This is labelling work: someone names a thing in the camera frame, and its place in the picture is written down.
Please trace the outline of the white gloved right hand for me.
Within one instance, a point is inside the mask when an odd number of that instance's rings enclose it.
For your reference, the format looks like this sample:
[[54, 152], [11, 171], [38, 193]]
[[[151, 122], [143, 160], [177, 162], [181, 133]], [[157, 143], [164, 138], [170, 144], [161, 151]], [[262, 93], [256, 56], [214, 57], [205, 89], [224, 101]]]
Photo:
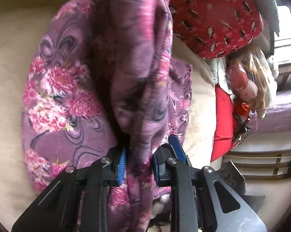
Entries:
[[152, 203], [150, 219], [155, 219], [157, 217], [161, 219], [169, 219], [171, 214], [171, 206], [171, 195], [162, 195]]

